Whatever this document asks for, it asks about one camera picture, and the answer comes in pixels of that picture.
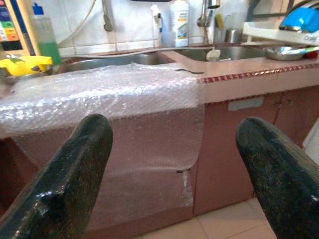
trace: cabinet handle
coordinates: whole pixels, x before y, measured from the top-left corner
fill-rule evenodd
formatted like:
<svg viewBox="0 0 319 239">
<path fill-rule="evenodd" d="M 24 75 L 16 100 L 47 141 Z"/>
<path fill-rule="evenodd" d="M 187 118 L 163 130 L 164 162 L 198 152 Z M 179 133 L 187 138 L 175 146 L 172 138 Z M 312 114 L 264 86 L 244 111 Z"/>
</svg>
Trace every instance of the cabinet handle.
<svg viewBox="0 0 319 239">
<path fill-rule="evenodd" d="M 260 107 L 264 104 L 264 97 L 233 101 L 228 104 L 228 111 L 238 111 L 247 108 Z"/>
<path fill-rule="evenodd" d="M 281 108 L 283 106 L 283 104 L 281 104 L 279 102 L 274 102 L 274 106 L 276 106 L 277 108 Z"/>
<path fill-rule="evenodd" d="M 290 106 L 292 106 L 294 104 L 294 102 L 292 100 L 285 100 L 284 102 Z"/>
</svg>

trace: sink basin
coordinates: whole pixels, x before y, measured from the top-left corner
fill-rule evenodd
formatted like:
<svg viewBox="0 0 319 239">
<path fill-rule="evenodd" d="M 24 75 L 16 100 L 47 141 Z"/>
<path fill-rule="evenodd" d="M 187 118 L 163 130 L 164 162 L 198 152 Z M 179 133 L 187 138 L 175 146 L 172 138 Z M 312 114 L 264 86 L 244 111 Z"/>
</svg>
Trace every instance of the sink basin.
<svg viewBox="0 0 319 239">
<path fill-rule="evenodd" d="M 135 56 L 123 56 L 116 58 L 91 59 L 71 64 L 65 64 L 63 66 L 63 72 L 88 70 L 111 65 L 120 66 L 130 63 L 138 63 L 142 65 L 160 65 L 166 64 L 168 62 L 157 54 L 140 54 Z"/>
<path fill-rule="evenodd" d="M 221 51 L 220 59 L 231 59 L 231 60 L 241 60 L 241 59 L 249 59 L 256 57 L 263 57 L 264 51 L 258 48 L 252 47 L 242 47 L 242 46 L 228 46 L 219 48 Z M 192 60 L 196 61 L 207 61 L 206 54 L 210 50 L 181 50 L 177 51 L 179 54 L 182 54 Z"/>
</svg>

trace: metal cup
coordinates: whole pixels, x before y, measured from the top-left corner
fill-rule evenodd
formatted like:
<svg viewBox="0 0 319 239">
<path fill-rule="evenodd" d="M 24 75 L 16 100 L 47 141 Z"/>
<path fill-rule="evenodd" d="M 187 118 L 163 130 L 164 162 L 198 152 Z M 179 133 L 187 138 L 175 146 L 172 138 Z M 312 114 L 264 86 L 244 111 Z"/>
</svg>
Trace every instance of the metal cup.
<svg viewBox="0 0 319 239">
<path fill-rule="evenodd" d="M 225 42 L 240 43 L 242 38 L 242 30 L 227 29 Z"/>
</svg>

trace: countertop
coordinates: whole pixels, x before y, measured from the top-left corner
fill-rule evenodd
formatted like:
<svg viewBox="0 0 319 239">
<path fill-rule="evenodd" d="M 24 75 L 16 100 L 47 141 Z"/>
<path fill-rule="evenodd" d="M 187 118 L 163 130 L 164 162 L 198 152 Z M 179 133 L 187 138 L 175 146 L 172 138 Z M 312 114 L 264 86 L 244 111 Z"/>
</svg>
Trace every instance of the countertop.
<svg viewBox="0 0 319 239">
<path fill-rule="evenodd" d="M 200 62 L 177 52 L 161 52 L 176 63 L 171 66 L 193 72 L 204 72 L 198 79 L 205 84 L 205 103 L 215 103 L 263 94 L 289 91 L 319 85 L 319 58 L 300 61 L 275 61 L 265 57 Z M 0 82 L 0 98 L 10 94 L 11 87 Z"/>
</svg>

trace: dish soap bottle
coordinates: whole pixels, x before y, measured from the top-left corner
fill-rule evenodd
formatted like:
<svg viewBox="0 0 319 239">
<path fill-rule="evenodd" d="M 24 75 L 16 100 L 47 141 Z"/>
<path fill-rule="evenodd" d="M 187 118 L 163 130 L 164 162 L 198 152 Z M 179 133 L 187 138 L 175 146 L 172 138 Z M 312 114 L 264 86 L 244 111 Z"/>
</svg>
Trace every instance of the dish soap bottle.
<svg viewBox="0 0 319 239">
<path fill-rule="evenodd" d="M 41 55 L 52 57 L 54 65 L 61 64 L 61 56 L 50 18 L 44 15 L 43 8 L 38 4 L 34 3 L 32 8 L 34 15 L 31 16 L 31 21 Z"/>
<path fill-rule="evenodd" d="M 169 7 L 170 27 L 173 31 L 173 45 L 188 45 L 188 12 L 189 6 L 184 0 L 175 0 Z"/>
</svg>

